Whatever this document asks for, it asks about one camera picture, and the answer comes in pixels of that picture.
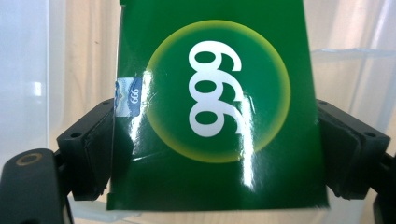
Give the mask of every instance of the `glossy surface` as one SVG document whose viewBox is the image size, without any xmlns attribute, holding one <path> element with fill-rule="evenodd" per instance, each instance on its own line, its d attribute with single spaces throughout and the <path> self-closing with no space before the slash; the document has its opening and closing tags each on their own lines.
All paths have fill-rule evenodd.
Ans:
<svg viewBox="0 0 396 224">
<path fill-rule="evenodd" d="M 109 209 L 327 205 L 301 2 L 123 4 Z"/>
</svg>

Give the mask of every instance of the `green box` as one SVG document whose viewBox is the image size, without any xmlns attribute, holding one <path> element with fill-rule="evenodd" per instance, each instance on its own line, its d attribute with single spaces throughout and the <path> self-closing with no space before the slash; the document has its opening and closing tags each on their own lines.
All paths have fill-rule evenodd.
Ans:
<svg viewBox="0 0 396 224">
<path fill-rule="evenodd" d="M 120 4 L 108 209 L 327 206 L 303 1 Z"/>
</svg>

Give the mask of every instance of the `black plastic bracket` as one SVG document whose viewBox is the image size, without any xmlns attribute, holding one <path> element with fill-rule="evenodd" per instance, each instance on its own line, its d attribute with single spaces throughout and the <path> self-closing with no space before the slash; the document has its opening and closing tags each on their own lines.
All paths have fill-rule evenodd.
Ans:
<svg viewBox="0 0 396 224">
<path fill-rule="evenodd" d="M 49 149 L 33 149 L 9 160 L 0 182 L 0 223 L 73 223 Z"/>
<path fill-rule="evenodd" d="M 385 193 L 376 187 L 377 167 L 390 138 L 327 102 L 318 100 L 318 112 L 327 185 L 335 196 L 364 199 L 370 187 Z"/>
<path fill-rule="evenodd" d="M 65 194 L 93 201 L 103 194 L 111 170 L 114 100 L 97 105 L 58 138 L 55 153 Z"/>
</svg>

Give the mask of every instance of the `yellow-green circle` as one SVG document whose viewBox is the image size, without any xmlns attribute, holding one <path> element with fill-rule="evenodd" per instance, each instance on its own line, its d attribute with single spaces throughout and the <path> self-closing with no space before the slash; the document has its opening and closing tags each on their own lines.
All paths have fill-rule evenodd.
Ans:
<svg viewBox="0 0 396 224">
<path fill-rule="evenodd" d="M 189 35 L 191 33 L 204 32 L 207 29 L 217 29 L 217 28 L 227 29 L 229 31 L 233 31 L 248 36 L 250 41 L 254 42 L 264 52 L 271 55 L 272 64 L 278 70 L 278 73 L 276 75 L 278 76 L 277 78 L 279 79 L 279 83 L 282 87 L 281 103 L 279 105 L 281 109 L 278 111 L 276 118 L 272 120 L 271 130 L 268 131 L 266 135 L 261 138 L 261 140 L 258 140 L 258 142 L 254 144 L 253 151 L 257 152 L 265 148 L 265 146 L 267 146 L 276 137 L 277 133 L 281 129 L 288 115 L 289 106 L 290 106 L 290 82 L 289 82 L 289 76 L 286 66 L 283 63 L 279 54 L 277 53 L 276 49 L 262 35 L 242 24 L 232 21 L 199 21 L 187 25 L 175 31 L 171 35 L 169 35 L 161 43 L 161 45 L 155 50 L 155 52 L 152 54 L 148 62 L 146 74 L 149 74 L 150 76 L 152 76 L 152 79 L 155 79 L 156 74 L 153 71 L 156 69 L 157 64 L 163 58 L 163 55 L 165 55 L 166 52 L 170 48 L 172 48 L 172 46 L 178 40 L 182 39 L 185 35 Z M 168 145 L 170 148 L 172 148 L 174 151 L 190 159 L 196 161 L 215 162 L 215 163 L 230 162 L 230 161 L 237 161 L 242 159 L 244 155 L 247 155 L 245 153 L 247 150 L 251 151 L 251 149 L 239 148 L 240 149 L 239 152 L 233 151 L 228 154 L 221 153 L 221 155 L 218 156 L 213 156 L 212 154 L 204 153 L 200 151 L 199 148 L 193 148 L 191 146 L 191 143 L 185 144 L 182 141 L 180 141 L 180 139 L 178 139 L 177 137 L 174 137 L 174 135 L 170 133 L 169 130 L 167 130 L 163 126 L 163 122 L 166 118 L 161 117 L 161 112 L 151 110 L 151 107 L 149 105 L 147 106 L 147 114 L 148 114 L 148 120 L 152 128 L 154 129 L 155 133 L 158 134 L 158 136 L 165 142 L 165 144 Z"/>
</svg>

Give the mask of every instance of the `blue 999 sticker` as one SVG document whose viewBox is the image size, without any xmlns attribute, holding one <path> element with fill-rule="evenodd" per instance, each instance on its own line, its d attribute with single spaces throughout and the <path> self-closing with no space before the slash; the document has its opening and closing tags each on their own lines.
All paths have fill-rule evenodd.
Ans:
<svg viewBox="0 0 396 224">
<path fill-rule="evenodd" d="M 121 77 L 116 82 L 116 117 L 140 115 L 142 92 L 141 77 Z"/>
</svg>

